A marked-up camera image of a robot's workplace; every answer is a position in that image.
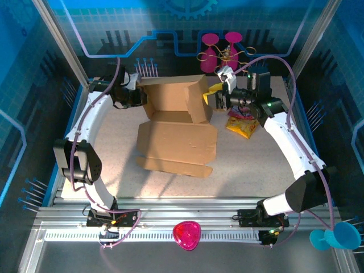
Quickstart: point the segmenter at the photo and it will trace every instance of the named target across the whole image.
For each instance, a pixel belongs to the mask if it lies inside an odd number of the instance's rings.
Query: speckled tabletop
[[[209,86],[218,83],[209,77]],[[246,78],[238,78],[246,87]],[[271,77],[273,96],[289,106],[281,77]],[[102,179],[116,197],[266,197],[282,193],[294,182],[289,164],[264,128],[251,139],[225,129],[227,112],[214,112],[211,124],[218,128],[216,159],[207,165],[212,174],[204,179],[140,168],[135,157],[138,126],[148,121],[142,107],[111,109],[96,138],[95,150],[102,161]],[[64,184],[63,198],[84,198]]]

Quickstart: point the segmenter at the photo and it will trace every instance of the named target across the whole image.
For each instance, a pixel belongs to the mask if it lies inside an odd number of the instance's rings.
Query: blue cup
[[[350,223],[337,223],[334,230],[314,230],[309,236],[311,244],[318,250],[325,251],[330,247],[337,249],[357,249],[361,244],[358,230]]]

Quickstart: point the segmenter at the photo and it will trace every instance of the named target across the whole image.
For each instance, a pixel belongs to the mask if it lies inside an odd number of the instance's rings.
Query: purple tube
[[[266,56],[262,56],[262,57],[258,57],[256,59],[254,59],[253,61],[250,61],[249,63],[247,63],[246,65],[242,66],[241,68],[239,68],[238,70],[236,70],[234,72],[234,75],[236,75],[237,73],[239,73],[240,71],[244,70],[245,68],[247,68],[249,65],[252,65],[254,63],[256,63],[257,61],[263,60],[263,59],[276,59],[276,60],[280,60],[289,70],[289,73],[291,74],[292,77],[292,83],[293,83],[293,95],[292,95],[292,100],[291,100],[291,104],[289,106],[288,109],[288,113],[287,113],[287,119],[286,119],[286,123],[287,124],[291,124],[291,115],[292,115],[292,111],[293,111],[293,105],[296,101],[296,92],[297,92],[297,86],[296,86],[296,78],[295,78],[295,74],[292,70],[292,68],[290,67],[290,65],[286,62],[286,60],[282,59],[281,57],[278,56],[274,56],[274,55],[266,55]],[[307,148],[303,145],[302,141],[300,140],[300,138],[296,135],[294,130],[290,131],[292,137],[295,139],[295,141],[297,141],[297,144],[301,147],[301,149],[304,151],[304,153],[306,154],[306,156],[308,157],[308,159],[310,161],[313,160],[313,157],[311,155],[311,153],[307,150]],[[318,172],[318,175],[320,176],[322,183],[324,185],[325,188],[325,193],[326,196],[328,198],[328,205],[329,205],[329,211],[330,211],[330,223],[331,223],[331,228],[330,230],[334,230],[335,227],[335,219],[334,219],[334,207],[332,205],[332,197],[331,197],[331,193],[330,193],[330,189],[329,189],[329,185],[328,182],[326,181],[326,178],[324,176],[324,173],[322,172],[322,170],[319,168],[319,166],[317,165],[316,162],[313,162],[312,165],[314,166],[314,168],[316,169],[316,171]]]

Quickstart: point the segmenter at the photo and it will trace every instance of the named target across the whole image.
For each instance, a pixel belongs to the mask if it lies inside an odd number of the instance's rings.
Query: yellow bag
[[[250,139],[255,129],[259,126],[259,121],[256,119],[246,120],[230,117],[227,121],[226,128]]]

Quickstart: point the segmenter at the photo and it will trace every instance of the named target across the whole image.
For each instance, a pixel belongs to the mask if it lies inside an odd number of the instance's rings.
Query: open cardboard box
[[[203,100],[205,75],[146,78],[144,110],[150,121],[139,125],[136,162],[153,171],[208,177],[205,166],[216,157],[218,130],[209,124],[212,109]]]

